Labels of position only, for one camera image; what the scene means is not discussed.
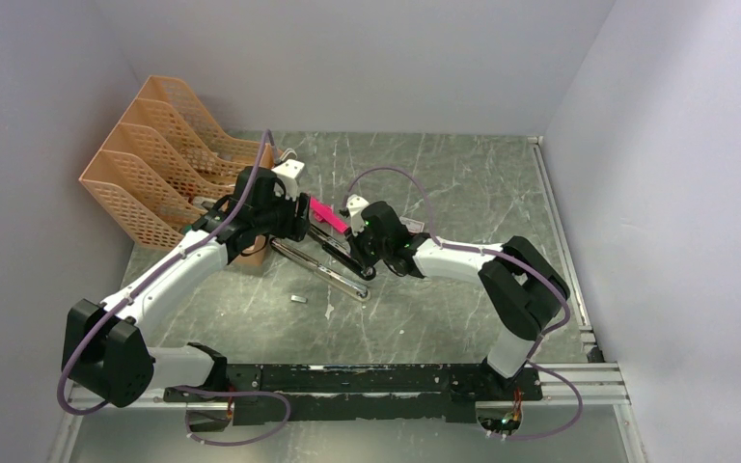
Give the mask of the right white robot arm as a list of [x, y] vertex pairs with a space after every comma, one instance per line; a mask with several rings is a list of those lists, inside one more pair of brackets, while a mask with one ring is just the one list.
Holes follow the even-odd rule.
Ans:
[[383, 201], [352, 195], [342, 210], [350, 255], [361, 274], [382, 261], [400, 277], [444, 278], [481, 286], [502, 323], [485, 357], [482, 387], [504, 399], [519, 385], [518, 371], [532, 356], [535, 342], [570, 296], [561, 275], [522, 236], [503, 244], [474, 246], [413, 233]]

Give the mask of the pink plastic staple remover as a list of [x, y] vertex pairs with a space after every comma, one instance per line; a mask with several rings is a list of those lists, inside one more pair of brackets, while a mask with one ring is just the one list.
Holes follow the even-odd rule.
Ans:
[[348, 224], [334, 212], [330, 205], [323, 204], [317, 198], [311, 197], [310, 209], [318, 223], [327, 224], [338, 233], [347, 231]]

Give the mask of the beige black stapler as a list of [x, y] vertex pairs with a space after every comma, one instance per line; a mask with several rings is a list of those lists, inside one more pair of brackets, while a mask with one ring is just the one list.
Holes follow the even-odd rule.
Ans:
[[366, 301], [369, 298], [370, 290], [367, 286], [350, 280], [308, 254], [286, 244], [283, 240], [272, 237], [268, 244], [275, 252], [308, 270], [330, 287], [358, 301]]

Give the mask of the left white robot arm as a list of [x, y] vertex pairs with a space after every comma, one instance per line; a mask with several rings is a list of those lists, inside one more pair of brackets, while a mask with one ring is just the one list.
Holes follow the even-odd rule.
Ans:
[[227, 360], [189, 343], [180, 348], [147, 344], [151, 331], [208, 276], [254, 246], [258, 237], [302, 240], [309, 227], [310, 197], [299, 188], [304, 165], [288, 160], [272, 169], [248, 167], [234, 191], [205, 212], [178, 245], [129, 286], [100, 303], [86, 299], [68, 313], [57, 392], [68, 412], [69, 380], [125, 407], [151, 389], [190, 387], [213, 401], [229, 386]]

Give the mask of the red white staple box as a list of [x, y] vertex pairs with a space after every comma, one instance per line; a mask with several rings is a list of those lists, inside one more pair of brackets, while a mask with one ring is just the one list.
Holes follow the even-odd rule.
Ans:
[[401, 217], [400, 222], [406, 227], [409, 233], [418, 234], [425, 230], [425, 223], [411, 219], [408, 217]]

